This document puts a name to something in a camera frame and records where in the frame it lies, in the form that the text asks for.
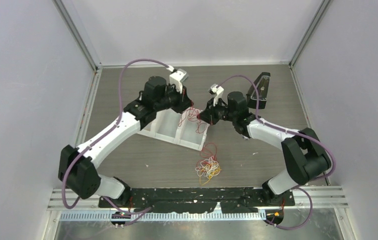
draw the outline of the table surface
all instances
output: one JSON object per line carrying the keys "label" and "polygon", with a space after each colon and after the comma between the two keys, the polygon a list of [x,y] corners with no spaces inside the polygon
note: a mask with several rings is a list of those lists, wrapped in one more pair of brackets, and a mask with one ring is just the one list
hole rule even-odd
{"label": "table surface", "polygon": [[[204,109],[211,98],[208,89],[226,78],[242,74],[255,80],[261,72],[271,74],[266,108],[259,115],[266,120],[293,129],[307,127],[301,103],[287,65],[191,66],[182,67],[189,74],[184,82],[194,107]],[[86,139],[110,124],[119,114],[118,77],[120,68],[103,69],[96,92]],[[122,81],[123,106],[136,99],[150,76],[168,79],[163,67],[129,68]],[[234,78],[223,85],[223,99],[240,91],[246,94],[250,83]],[[222,171],[205,187],[260,187],[285,168],[283,154],[259,141],[244,140],[230,122],[210,126],[205,143],[214,143]],[[199,187],[195,166],[200,152],[135,134],[124,141],[100,165],[98,172],[118,177],[134,188]],[[314,185],[325,185],[324,180]]]}

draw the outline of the white wall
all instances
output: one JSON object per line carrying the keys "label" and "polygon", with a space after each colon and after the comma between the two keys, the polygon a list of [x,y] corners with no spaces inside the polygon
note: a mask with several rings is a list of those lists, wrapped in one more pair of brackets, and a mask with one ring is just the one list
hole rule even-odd
{"label": "white wall", "polygon": [[72,1],[104,66],[288,63],[322,0]]}
{"label": "white wall", "polygon": [[333,1],[295,66],[361,239],[378,239],[378,1]]}
{"label": "white wall", "polygon": [[51,0],[0,0],[0,240],[34,240],[92,70]]}

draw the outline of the concrete floor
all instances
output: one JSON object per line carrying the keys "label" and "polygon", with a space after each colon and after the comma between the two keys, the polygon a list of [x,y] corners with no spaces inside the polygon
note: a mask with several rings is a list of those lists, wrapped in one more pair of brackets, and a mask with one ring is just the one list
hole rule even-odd
{"label": "concrete floor", "polygon": [[[243,74],[255,80],[261,72],[271,73],[267,105],[259,114],[266,120],[294,129],[307,127],[298,94],[287,65],[247,66],[191,66],[182,67],[189,74],[184,85],[194,107],[203,110],[211,98],[212,84]],[[119,114],[118,77],[121,69],[104,69],[97,89],[86,139],[96,135]],[[138,97],[150,76],[168,79],[162,67],[129,68],[122,82],[123,106]],[[240,91],[245,94],[250,83],[235,78],[223,85],[223,100],[227,94]],[[285,168],[282,152],[259,140],[244,140],[230,122],[221,121],[210,126],[205,143],[215,143],[222,169],[218,176],[204,187],[259,187]],[[201,159],[199,151],[133,135],[114,150],[98,169],[100,174],[118,177],[131,187],[182,188],[199,187],[195,165]],[[324,180],[314,182],[325,185]]]}

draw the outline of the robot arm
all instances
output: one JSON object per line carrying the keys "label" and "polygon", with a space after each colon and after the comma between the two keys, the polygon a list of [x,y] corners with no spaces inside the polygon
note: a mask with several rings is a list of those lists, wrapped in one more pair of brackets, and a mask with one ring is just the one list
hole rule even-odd
{"label": "robot arm", "polygon": [[152,122],[157,112],[173,109],[181,114],[192,105],[186,87],[182,85],[187,77],[187,73],[181,69],[171,73],[170,84],[162,77],[150,77],[139,97],[123,109],[120,122],[116,118],[88,141],[77,147],[67,145],[62,149],[58,178],[63,181],[71,162],[88,149],[72,167],[66,186],[82,199],[96,194],[125,203],[130,187],[118,178],[98,174],[97,168],[122,142]]}
{"label": "robot arm", "polygon": [[[217,86],[211,86],[210,93],[214,94],[213,88]],[[221,98],[215,100],[214,97],[199,114],[201,120],[211,125],[219,120],[232,122],[236,132],[244,138],[261,140],[283,152],[286,168],[262,185],[263,198],[266,201],[277,198],[293,187],[308,183],[331,167],[331,161],[321,146],[291,134],[302,133],[319,140],[311,128],[297,130],[273,124],[264,118],[259,118],[258,121],[256,116],[249,112],[247,99],[238,91],[227,95],[227,104]]]}

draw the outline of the white divided container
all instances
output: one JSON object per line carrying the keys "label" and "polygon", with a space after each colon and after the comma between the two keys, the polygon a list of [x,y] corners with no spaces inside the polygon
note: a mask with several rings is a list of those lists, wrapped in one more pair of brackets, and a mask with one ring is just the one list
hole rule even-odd
{"label": "white divided container", "polygon": [[160,111],[156,114],[156,119],[139,131],[138,134],[201,151],[210,125],[203,122],[200,131],[204,128],[205,130],[202,133],[197,133],[198,123],[189,121],[185,117],[179,126],[181,117],[180,113],[176,113],[172,109]]}

